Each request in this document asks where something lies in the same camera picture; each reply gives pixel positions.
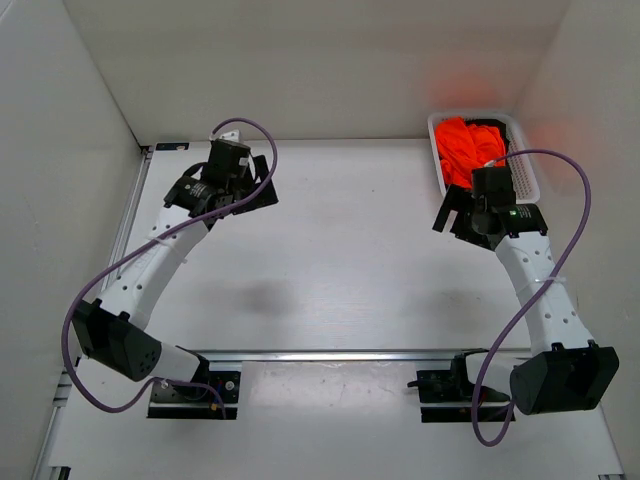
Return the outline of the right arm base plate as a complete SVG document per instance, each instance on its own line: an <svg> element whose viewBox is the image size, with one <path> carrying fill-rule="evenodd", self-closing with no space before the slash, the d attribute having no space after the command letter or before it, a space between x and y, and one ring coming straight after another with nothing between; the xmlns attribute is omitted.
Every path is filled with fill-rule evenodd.
<svg viewBox="0 0 640 480"><path fill-rule="evenodd" d="M407 383L418 394L423 424L462 424L471 422L473 385L463 383L451 369L418 370ZM488 387L479 396L478 421L498 423L507 418L509 397Z"/></svg>

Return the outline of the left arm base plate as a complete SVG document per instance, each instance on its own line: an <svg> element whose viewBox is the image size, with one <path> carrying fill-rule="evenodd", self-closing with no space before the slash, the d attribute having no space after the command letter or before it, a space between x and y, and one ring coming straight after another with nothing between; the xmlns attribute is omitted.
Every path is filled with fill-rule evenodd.
<svg viewBox="0 0 640 480"><path fill-rule="evenodd" d="M241 371L230 367L209 372L208 384L219 394L217 397L202 388L155 385L152 387L147 417L163 420L236 420L238 414Z"/></svg>

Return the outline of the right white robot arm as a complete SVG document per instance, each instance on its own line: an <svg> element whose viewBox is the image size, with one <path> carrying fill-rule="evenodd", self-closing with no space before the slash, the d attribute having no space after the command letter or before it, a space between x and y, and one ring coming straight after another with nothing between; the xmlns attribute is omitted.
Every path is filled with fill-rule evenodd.
<svg viewBox="0 0 640 480"><path fill-rule="evenodd" d="M467 350L447 370L419 370L411 386L426 404L514 405L525 415L596 408L619 368L611 346L600 346L575 310L551 255L548 227L534 204L519 204L510 187L449 187L433 228L494 252L521 305L531 344L518 362L493 347Z"/></svg>

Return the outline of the orange shorts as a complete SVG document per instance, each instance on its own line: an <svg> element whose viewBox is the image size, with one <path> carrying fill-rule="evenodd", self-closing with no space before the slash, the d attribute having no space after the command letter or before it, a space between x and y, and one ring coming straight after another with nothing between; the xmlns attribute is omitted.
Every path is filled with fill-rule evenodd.
<svg viewBox="0 0 640 480"><path fill-rule="evenodd" d="M461 117L440 122L435 142L446 186L472 187L472 171L507 153L505 140L496 126L468 123Z"/></svg>

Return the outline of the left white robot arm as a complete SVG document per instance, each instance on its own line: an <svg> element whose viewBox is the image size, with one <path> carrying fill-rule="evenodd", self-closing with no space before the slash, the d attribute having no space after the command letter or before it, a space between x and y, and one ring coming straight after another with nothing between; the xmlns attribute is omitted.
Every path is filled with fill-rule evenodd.
<svg viewBox="0 0 640 480"><path fill-rule="evenodd" d="M78 295L63 324L62 344L74 333L86 357L134 382L164 382L188 400L205 396L208 360L154 338L146 328L178 268L218 220L277 203L271 176L265 157L245 147L212 152L185 170L165 195L146 243L113 266L116 280L91 302Z"/></svg>

